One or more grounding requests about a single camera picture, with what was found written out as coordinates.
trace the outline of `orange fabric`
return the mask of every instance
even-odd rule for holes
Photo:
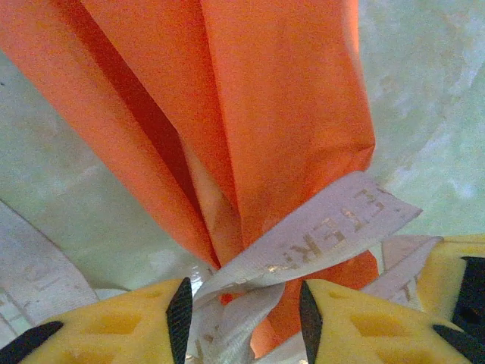
[[[357,18],[356,0],[13,0],[0,46],[161,227],[218,268],[368,166]],[[317,276],[357,287],[377,267],[365,253]],[[258,353],[297,329],[281,323],[298,284],[256,331]]]

